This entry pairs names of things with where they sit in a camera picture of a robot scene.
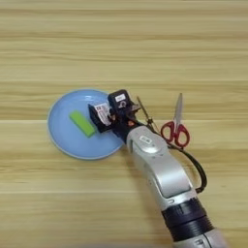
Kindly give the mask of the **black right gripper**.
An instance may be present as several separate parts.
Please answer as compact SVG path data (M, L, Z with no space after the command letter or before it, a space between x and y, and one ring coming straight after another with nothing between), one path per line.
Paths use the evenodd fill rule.
M108 104L89 105L88 109L90 119L100 133L112 129L124 143L127 142L127 137L132 130L143 126L143 123L136 118L136 113L140 110L139 104L133 104L130 111L114 111L112 109L110 113Z

